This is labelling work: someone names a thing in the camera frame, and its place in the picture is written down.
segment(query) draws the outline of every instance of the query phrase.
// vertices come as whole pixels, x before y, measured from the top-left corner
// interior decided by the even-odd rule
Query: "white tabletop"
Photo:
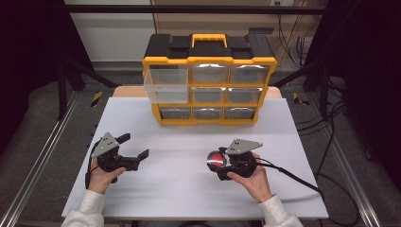
[[[220,181],[206,165],[207,154],[234,139],[263,143],[261,158],[316,185],[285,99],[266,99],[253,126],[161,126],[145,97],[111,97],[77,176],[62,216],[79,207],[93,144],[109,131],[131,134],[119,154],[136,157],[149,148],[138,171],[127,171],[112,184],[103,210],[118,219],[257,219],[263,214],[239,184]],[[328,218],[319,193],[275,169],[267,169],[271,191],[299,218]]]

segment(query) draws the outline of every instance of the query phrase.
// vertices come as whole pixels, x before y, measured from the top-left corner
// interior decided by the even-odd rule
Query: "hand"
[[[259,155],[253,153],[253,157],[256,158],[256,162],[260,163]],[[249,178],[243,178],[234,172],[227,173],[227,176],[242,184],[257,202],[264,202],[272,197],[268,175],[266,174],[266,169],[262,166],[257,166],[253,175]]]
[[[91,181],[89,182],[88,190],[104,194],[112,180],[123,174],[126,168],[120,167],[113,172],[105,172],[98,166],[97,159],[94,159],[91,170]]]

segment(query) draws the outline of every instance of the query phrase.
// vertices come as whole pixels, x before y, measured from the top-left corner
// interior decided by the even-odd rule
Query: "sleeve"
[[[61,227],[67,226],[104,226],[101,215],[105,196],[86,190],[78,210],[70,210]]]
[[[283,203],[274,195],[271,199],[259,203],[265,215],[265,227],[299,227],[303,226],[298,218],[284,209]]]

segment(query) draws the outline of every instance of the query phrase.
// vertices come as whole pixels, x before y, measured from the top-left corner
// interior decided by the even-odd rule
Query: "storage organizer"
[[[254,124],[276,64],[261,34],[154,34],[144,87],[162,125]]]

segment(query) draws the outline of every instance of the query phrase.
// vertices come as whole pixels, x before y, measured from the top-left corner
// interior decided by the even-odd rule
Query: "black curtain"
[[[61,62],[74,59],[93,70],[70,14],[46,11],[47,3],[64,4],[0,1],[0,155],[24,118],[29,93],[56,81]],[[78,89],[80,72],[68,64],[64,70]]]
[[[344,78],[344,101],[366,149],[374,160],[381,162],[399,190],[400,13],[398,0],[361,0],[334,41],[325,63],[329,76]],[[310,61],[330,35],[328,25],[337,25],[340,20],[323,17],[323,27],[318,30],[308,56]]]

